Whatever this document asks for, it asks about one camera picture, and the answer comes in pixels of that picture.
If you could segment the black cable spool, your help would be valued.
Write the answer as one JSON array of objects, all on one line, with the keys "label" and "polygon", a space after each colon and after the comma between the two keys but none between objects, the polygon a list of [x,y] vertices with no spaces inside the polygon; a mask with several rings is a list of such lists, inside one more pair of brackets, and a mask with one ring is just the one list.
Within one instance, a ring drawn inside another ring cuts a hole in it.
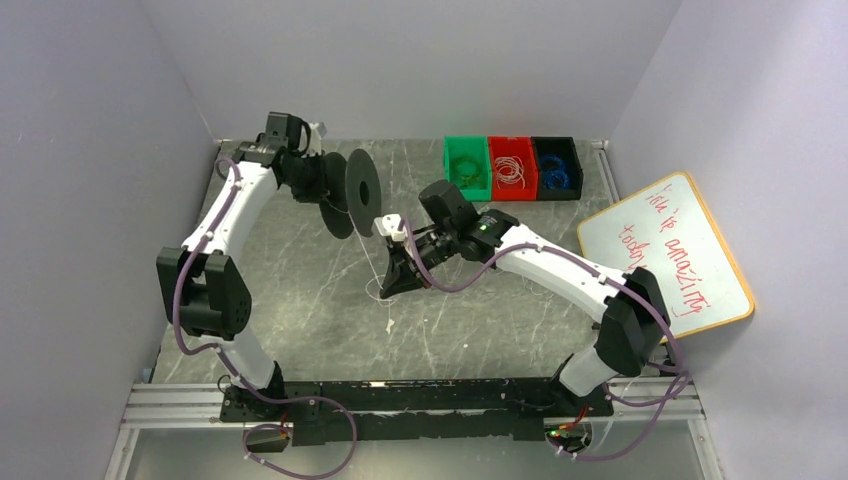
[{"label": "black cable spool", "polygon": [[319,210],[327,230],[338,239],[354,232],[372,237],[373,222],[382,215],[381,184],[372,157],[361,148],[347,158],[330,152],[323,156],[322,167],[327,193]]}]

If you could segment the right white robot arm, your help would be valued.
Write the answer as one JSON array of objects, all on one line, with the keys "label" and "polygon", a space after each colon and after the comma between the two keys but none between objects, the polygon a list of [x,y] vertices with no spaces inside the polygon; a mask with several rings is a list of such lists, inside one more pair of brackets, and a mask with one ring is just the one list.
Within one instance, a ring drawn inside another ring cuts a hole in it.
[{"label": "right white robot arm", "polygon": [[478,274],[450,286],[438,283],[432,273],[454,256],[546,288],[599,325],[595,343],[567,359],[554,376],[561,390],[577,398],[616,376],[639,375],[668,336],[670,321],[661,288],[648,269],[624,272],[591,262],[501,210],[477,211],[447,180],[429,185],[419,201],[431,220],[422,229],[413,229],[399,214],[373,221],[389,251],[382,297],[430,287],[446,293],[468,288]]}]

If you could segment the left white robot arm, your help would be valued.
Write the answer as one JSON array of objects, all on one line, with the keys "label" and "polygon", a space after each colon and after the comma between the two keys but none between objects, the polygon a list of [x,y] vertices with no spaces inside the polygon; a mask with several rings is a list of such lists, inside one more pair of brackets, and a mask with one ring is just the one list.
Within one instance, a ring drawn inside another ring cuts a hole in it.
[{"label": "left white robot arm", "polygon": [[285,381],[248,325],[252,297],[237,262],[259,214],[281,187],[307,202],[326,197],[325,134],[321,122],[269,113],[255,140],[218,156],[214,170],[224,183],[210,210],[180,246],[163,248],[156,259],[180,352],[213,352],[236,392],[262,408],[286,404]]}]

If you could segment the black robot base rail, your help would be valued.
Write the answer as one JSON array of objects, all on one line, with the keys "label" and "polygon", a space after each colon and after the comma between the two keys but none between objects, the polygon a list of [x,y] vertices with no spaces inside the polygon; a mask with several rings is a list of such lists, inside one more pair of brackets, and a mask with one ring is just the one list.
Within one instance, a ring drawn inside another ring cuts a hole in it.
[{"label": "black robot base rail", "polygon": [[288,422],[296,446],[343,442],[509,437],[541,441],[557,423],[609,417],[602,388],[575,397],[545,377],[462,380],[289,381],[286,405],[235,386],[224,393],[223,423]]}]

